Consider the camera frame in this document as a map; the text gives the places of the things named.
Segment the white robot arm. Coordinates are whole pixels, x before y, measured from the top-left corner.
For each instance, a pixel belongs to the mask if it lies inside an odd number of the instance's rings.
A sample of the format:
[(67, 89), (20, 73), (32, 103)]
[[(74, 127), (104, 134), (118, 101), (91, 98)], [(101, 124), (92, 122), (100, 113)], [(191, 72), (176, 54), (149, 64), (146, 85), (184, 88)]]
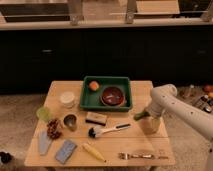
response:
[(213, 116), (177, 98), (173, 84), (154, 87), (150, 91), (151, 102), (145, 111), (152, 117), (160, 117), (165, 110), (176, 114), (190, 127), (211, 142), (204, 171), (213, 171)]

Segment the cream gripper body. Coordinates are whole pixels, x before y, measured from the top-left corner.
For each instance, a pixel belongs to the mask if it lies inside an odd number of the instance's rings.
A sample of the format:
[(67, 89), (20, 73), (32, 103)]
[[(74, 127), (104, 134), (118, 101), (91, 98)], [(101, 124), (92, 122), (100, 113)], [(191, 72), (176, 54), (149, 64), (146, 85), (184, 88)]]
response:
[(154, 134), (158, 131), (160, 126), (160, 118), (159, 117), (145, 117), (141, 121), (141, 127), (145, 134)]

